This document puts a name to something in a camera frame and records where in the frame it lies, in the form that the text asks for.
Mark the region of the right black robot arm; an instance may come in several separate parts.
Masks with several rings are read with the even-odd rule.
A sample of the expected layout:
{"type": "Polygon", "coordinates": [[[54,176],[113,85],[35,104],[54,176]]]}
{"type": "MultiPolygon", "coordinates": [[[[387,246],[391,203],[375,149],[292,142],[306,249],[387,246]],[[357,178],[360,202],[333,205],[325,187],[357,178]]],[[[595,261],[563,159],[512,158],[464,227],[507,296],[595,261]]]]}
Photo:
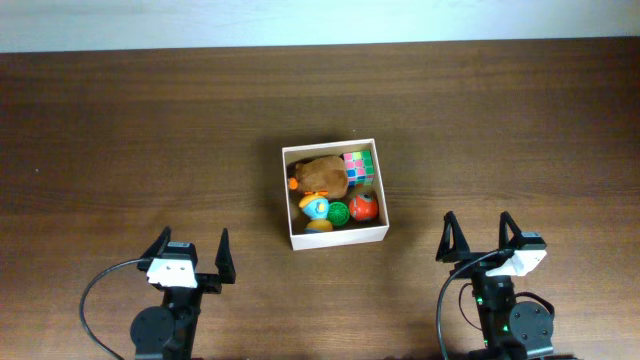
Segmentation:
{"type": "Polygon", "coordinates": [[[478,312],[484,347],[469,359],[573,359],[557,353],[552,344],[555,307],[532,292],[515,291],[512,279],[531,273],[547,255],[547,244],[537,232],[519,228],[509,212],[500,214],[498,247],[473,252],[452,211],[444,217],[436,260],[454,269],[442,285],[436,305],[436,334],[442,357],[449,357],[442,332],[442,308],[451,283],[467,279],[478,312]]]}

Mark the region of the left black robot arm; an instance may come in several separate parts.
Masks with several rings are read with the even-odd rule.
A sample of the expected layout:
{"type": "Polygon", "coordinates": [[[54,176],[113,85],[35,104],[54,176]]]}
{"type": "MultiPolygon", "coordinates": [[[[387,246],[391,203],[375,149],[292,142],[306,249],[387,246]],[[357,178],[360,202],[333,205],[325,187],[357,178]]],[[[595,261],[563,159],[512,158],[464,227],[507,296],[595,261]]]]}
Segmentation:
{"type": "Polygon", "coordinates": [[[163,229],[141,256],[137,269],[147,282],[163,293],[159,306],[148,307],[134,318],[130,337],[136,359],[190,359],[201,314],[202,297],[219,294],[224,284],[236,280],[229,233],[224,229],[215,258],[215,273],[196,271],[196,247],[171,239],[171,229],[163,229]]]}

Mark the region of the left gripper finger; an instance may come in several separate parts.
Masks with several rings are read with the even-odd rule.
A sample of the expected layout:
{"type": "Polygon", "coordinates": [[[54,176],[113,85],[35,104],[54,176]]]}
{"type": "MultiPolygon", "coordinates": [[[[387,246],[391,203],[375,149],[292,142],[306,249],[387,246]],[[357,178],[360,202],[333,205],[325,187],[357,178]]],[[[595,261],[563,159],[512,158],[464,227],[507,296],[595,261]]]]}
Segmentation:
{"type": "Polygon", "coordinates": [[[215,266],[218,269],[220,282],[223,284],[234,284],[236,281],[236,270],[230,249],[229,232],[224,228],[221,234],[215,266]]]}
{"type": "Polygon", "coordinates": [[[188,260],[196,268],[198,257],[195,245],[171,240],[171,228],[166,226],[152,245],[141,255],[137,264],[139,271],[147,272],[154,259],[188,260]]]}

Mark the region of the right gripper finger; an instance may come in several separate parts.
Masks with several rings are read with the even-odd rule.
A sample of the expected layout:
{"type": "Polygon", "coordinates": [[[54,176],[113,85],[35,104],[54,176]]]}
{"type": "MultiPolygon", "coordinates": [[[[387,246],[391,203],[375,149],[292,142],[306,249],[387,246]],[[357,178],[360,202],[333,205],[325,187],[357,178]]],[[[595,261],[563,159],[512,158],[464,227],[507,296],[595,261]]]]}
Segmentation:
{"type": "Polygon", "coordinates": [[[507,211],[500,214],[498,241],[500,250],[545,250],[547,247],[541,235],[523,232],[507,211]]]}
{"type": "Polygon", "coordinates": [[[444,227],[436,253],[436,260],[454,263],[471,258],[471,251],[453,211],[444,215],[444,227]]]}

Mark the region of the orange and blue duck toy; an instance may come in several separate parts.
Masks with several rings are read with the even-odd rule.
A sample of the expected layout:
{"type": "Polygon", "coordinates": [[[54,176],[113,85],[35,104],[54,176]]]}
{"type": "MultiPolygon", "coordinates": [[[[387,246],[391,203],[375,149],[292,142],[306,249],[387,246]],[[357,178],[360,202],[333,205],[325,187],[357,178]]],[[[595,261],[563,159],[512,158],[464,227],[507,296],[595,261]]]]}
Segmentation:
{"type": "Polygon", "coordinates": [[[306,234],[325,233],[333,230],[328,220],[329,201],[319,193],[306,194],[298,204],[302,212],[309,218],[305,226],[306,234]]]}

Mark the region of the red ball with eye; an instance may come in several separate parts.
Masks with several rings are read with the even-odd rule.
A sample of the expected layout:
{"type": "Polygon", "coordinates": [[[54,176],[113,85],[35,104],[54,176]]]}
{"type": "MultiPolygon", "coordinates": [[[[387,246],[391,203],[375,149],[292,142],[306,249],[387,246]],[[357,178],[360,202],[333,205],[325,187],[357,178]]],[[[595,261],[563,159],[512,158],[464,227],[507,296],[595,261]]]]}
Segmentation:
{"type": "Polygon", "coordinates": [[[357,189],[348,203],[351,218],[356,222],[371,222],[379,215],[377,194],[372,189],[357,189]]]}

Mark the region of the brown plush bear toy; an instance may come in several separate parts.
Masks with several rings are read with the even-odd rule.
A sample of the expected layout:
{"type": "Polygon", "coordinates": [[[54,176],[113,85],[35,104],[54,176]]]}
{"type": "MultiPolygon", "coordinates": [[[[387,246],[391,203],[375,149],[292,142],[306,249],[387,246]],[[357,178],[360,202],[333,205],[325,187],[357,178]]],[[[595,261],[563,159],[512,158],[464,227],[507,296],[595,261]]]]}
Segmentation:
{"type": "Polygon", "coordinates": [[[293,175],[287,179],[287,186],[292,191],[305,195],[322,193],[328,199],[344,197],[348,184],[346,164],[335,155],[297,163],[293,175]]]}

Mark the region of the multicoloured puzzle cube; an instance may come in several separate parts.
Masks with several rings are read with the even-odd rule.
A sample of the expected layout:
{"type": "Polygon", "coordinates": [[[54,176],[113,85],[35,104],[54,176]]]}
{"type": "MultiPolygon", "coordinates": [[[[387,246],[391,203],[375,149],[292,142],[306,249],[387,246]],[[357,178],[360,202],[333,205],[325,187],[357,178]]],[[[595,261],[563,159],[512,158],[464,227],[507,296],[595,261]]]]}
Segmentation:
{"type": "Polygon", "coordinates": [[[355,151],[342,155],[346,167],[349,187],[371,185],[375,178],[375,168],[371,152],[355,151]]]}

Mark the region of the green round plastic toy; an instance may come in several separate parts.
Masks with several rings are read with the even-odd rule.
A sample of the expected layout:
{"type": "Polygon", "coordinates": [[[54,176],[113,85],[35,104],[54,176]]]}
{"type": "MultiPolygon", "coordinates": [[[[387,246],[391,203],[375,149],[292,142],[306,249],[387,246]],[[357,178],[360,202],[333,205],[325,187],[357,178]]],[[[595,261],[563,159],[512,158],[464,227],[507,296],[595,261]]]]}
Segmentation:
{"type": "Polygon", "coordinates": [[[349,207],[343,202],[332,202],[329,204],[327,220],[334,227],[342,227],[346,225],[351,217],[349,207]]]}

